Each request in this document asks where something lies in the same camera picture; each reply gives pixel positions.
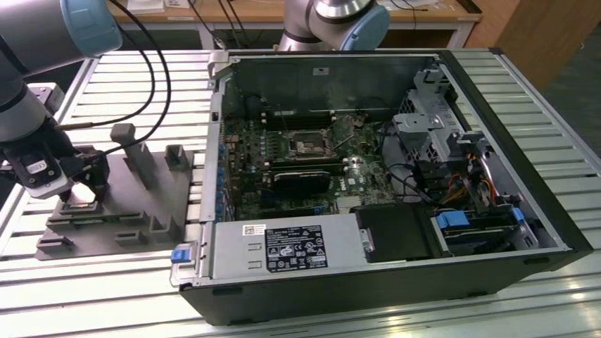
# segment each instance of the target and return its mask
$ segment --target white sticker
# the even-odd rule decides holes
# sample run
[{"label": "white sticker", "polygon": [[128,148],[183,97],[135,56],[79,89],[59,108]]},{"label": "white sticker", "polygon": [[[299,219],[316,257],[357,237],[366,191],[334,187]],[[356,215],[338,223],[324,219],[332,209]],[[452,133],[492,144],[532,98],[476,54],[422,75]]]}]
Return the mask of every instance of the white sticker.
[{"label": "white sticker", "polygon": [[313,68],[313,76],[329,75],[329,68]]},{"label": "white sticker", "polygon": [[27,172],[28,172],[29,174],[32,174],[32,175],[33,175],[33,174],[37,174],[37,173],[41,172],[41,171],[44,171],[47,168],[48,168],[48,163],[47,163],[44,160],[37,161],[36,163],[29,164],[29,165],[25,167]]},{"label": "white sticker", "polygon": [[169,16],[167,19],[172,20],[172,21],[193,21],[195,20],[195,18],[192,16]]},{"label": "white sticker", "polygon": [[248,224],[243,226],[243,236],[253,236],[255,234],[265,234],[264,224]]},{"label": "white sticker", "polygon": [[312,262],[324,262],[325,259],[326,259],[325,256],[313,256],[306,258],[306,260]]}]

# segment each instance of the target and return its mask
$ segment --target wooden desk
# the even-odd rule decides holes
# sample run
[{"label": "wooden desk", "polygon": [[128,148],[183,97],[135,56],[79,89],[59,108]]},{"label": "wooden desk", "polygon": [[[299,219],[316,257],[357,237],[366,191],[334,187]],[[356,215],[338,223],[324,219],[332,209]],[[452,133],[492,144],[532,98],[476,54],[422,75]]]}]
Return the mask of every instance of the wooden desk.
[{"label": "wooden desk", "polygon": [[[284,28],[284,2],[285,0],[235,0],[232,5],[236,9],[244,27],[248,30],[281,30]],[[468,13],[457,3],[457,0],[442,0],[437,5],[422,6],[428,11],[416,11],[416,21],[413,22],[413,12],[398,10],[389,1],[382,1],[390,11],[392,30],[452,30],[453,35],[449,40],[449,48],[461,48],[468,39],[476,22],[482,18],[481,14]],[[125,29],[135,29],[129,18],[109,4],[111,12],[117,21],[124,23]],[[209,30],[229,30],[229,22],[219,6],[217,0],[197,0],[196,8],[208,24]],[[204,49],[213,49],[215,44],[211,33],[200,24],[196,14],[191,9],[165,8],[164,13],[137,15],[141,22],[152,30],[197,30]]]}]

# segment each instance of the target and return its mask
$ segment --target cable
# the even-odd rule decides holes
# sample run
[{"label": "cable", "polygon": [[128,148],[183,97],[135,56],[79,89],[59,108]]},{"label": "cable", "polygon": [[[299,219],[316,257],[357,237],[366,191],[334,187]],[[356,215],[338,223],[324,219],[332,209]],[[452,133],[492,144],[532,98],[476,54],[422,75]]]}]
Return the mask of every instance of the cable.
[{"label": "cable", "polygon": [[406,186],[410,190],[413,190],[420,195],[424,202],[426,202],[428,204],[433,204],[436,206],[441,205],[413,184],[409,184],[405,180],[402,180],[398,176],[396,176],[392,171],[388,170],[388,173],[390,174],[390,176],[393,177],[394,180],[397,180],[404,186]]},{"label": "cable", "polygon": [[132,36],[128,34],[128,32],[121,28],[121,26],[117,25],[117,28],[123,34],[123,36],[128,39],[128,41],[133,44],[133,46],[136,47],[137,51],[141,54],[141,57],[144,58],[144,61],[147,63],[148,66],[148,71],[151,72],[151,95],[148,96],[148,100],[144,103],[144,105],[140,107],[140,109],[123,116],[121,118],[116,118],[112,120],[107,120],[103,122],[87,122],[87,123],[72,123],[71,125],[57,125],[56,129],[57,130],[79,130],[79,129],[88,129],[92,127],[100,127],[103,125],[112,125],[113,123],[119,123],[123,122],[125,120],[128,120],[129,118],[133,118],[135,116],[140,115],[141,112],[148,108],[148,106],[152,103],[152,100],[155,98],[155,94],[156,94],[156,88],[157,88],[157,81],[155,78],[155,69],[152,68],[152,63],[151,63],[151,59],[147,56],[147,53],[144,52],[144,50],[141,49],[141,47],[135,43]]},{"label": "cable", "polygon": [[135,146],[136,144],[139,144],[139,143],[144,142],[147,139],[149,139],[151,136],[153,135],[153,133],[157,131],[159,127],[161,126],[161,123],[163,123],[163,121],[165,119],[165,116],[167,116],[167,112],[169,111],[169,107],[171,107],[171,97],[172,97],[171,74],[169,74],[169,66],[167,65],[167,60],[165,60],[165,56],[163,54],[163,50],[159,47],[159,44],[157,44],[155,38],[152,37],[152,34],[147,30],[147,27],[140,22],[140,20],[136,18],[136,16],[132,14],[132,12],[128,11],[128,9],[124,7],[124,5],[121,5],[121,3],[117,0],[109,0],[109,1],[121,10],[121,12],[124,12],[124,14],[129,17],[129,19],[132,19],[133,23],[140,27],[140,30],[144,32],[148,40],[151,40],[151,43],[152,43],[152,45],[155,46],[155,48],[157,50],[159,59],[161,60],[161,64],[163,64],[163,68],[164,68],[164,72],[165,72],[167,98],[165,98],[165,107],[164,107],[161,116],[159,118],[159,121],[155,123],[155,126],[151,128],[151,130],[148,131],[147,135],[144,135],[139,139],[135,139],[133,142],[129,142],[128,144],[124,144],[121,146],[111,148],[109,150],[107,150],[107,151],[99,153],[97,155],[89,157],[88,161],[93,161],[97,158],[100,158],[101,156],[107,156],[108,154],[115,153],[116,151],[123,150],[124,148],[128,148],[131,146]]},{"label": "cable", "polygon": [[227,49],[224,41],[217,37],[217,35],[215,35],[215,32],[208,28],[207,22],[203,20],[203,17],[200,16],[199,10],[196,9],[195,4],[192,3],[192,0],[188,0],[188,4],[189,4],[191,9],[195,11],[195,14],[200,20],[200,23],[203,24],[203,26],[205,26],[207,32],[213,37],[215,43],[217,44],[217,46],[221,49]]},{"label": "cable", "polygon": [[243,45],[240,44],[240,40],[237,39],[236,27],[233,26],[233,22],[229,17],[228,11],[225,10],[224,2],[223,2],[223,0],[217,0],[217,2],[219,2],[219,6],[221,7],[221,10],[224,11],[225,18],[228,18],[229,26],[232,27],[233,39],[236,40],[237,48],[243,49]]},{"label": "cable", "polygon": [[260,30],[259,34],[256,35],[256,38],[252,42],[248,43],[248,47],[251,48],[260,40],[263,37],[263,33],[265,32],[265,30]]},{"label": "cable", "polygon": [[240,18],[239,18],[237,13],[236,13],[236,9],[232,6],[232,0],[225,0],[225,2],[228,3],[229,9],[232,10],[232,13],[233,13],[233,16],[236,17],[236,21],[237,21],[237,24],[240,25],[240,29],[243,30],[244,39],[247,40],[247,48],[248,48],[249,47],[249,43],[251,43],[251,39],[248,37],[247,30],[244,29],[243,21],[240,21]]},{"label": "cable", "polygon": [[414,15],[414,12],[428,12],[428,9],[416,9],[414,6],[406,0],[402,0],[402,2],[405,4],[408,4],[408,6],[410,8],[404,8],[404,7],[398,6],[396,4],[394,0],[390,0],[390,2],[393,3],[394,7],[397,7],[398,9],[402,9],[404,11],[412,11],[412,13],[413,13],[413,30],[417,30],[417,16]]}]

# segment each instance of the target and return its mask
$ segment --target paper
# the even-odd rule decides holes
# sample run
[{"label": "paper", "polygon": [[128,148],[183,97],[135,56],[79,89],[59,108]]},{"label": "paper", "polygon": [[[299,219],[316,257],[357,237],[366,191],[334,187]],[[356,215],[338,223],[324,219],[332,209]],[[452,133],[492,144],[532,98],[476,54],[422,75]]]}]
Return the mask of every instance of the paper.
[{"label": "paper", "polygon": [[163,0],[129,0],[128,10],[133,14],[164,13]]},{"label": "paper", "polygon": [[[394,0],[394,4],[398,7],[406,8],[406,10],[412,10],[412,6],[413,7],[420,7],[420,6],[426,6],[426,5],[434,5],[438,4],[441,2],[441,0],[406,0],[406,3],[404,2],[404,0]],[[400,9],[397,6],[394,6],[393,1],[392,0],[377,0],[377,3],[380,5],[382,5],[384,7],[386,7],[386,9],[389,11],[401,11],[402,9]]]}]

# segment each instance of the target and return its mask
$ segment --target aluminum extrusion table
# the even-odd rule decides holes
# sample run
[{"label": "aluminum extrusion table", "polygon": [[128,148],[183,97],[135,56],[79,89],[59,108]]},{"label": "aluminum extrusion table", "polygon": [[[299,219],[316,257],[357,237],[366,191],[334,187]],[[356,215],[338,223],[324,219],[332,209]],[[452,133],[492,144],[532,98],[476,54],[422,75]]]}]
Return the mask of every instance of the aluminum extrusion table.
[{"label": "aluminum extrusion table", "polygon": [[[208,51],[168,51],[171,113],[148,142],[181,143],[196,152],[187,231],[199,231],[208,122]],[[504,56],[485,49],[453,52],[526,152],[596,252],[553,273],[540,273],[490,296],[277,320],[208,325],[169,283],[171,252],[40,262],[36,241],[56,199],[37,201],[16,187],[0,212],[0,337],[91,334],[93,337],[541,337],[601,330],[601,162]],[[160,69],[157,55],[149,52]],[[87,61],[57,119],[104,120],[131,113],[148,98],[149,74],[136,52]],[[133,118],[139,135],[155,124],[161,91]],[[468,121],[477,122],[466,112]],[[77,144],[108,149],[109,128],[69,132]]]}]

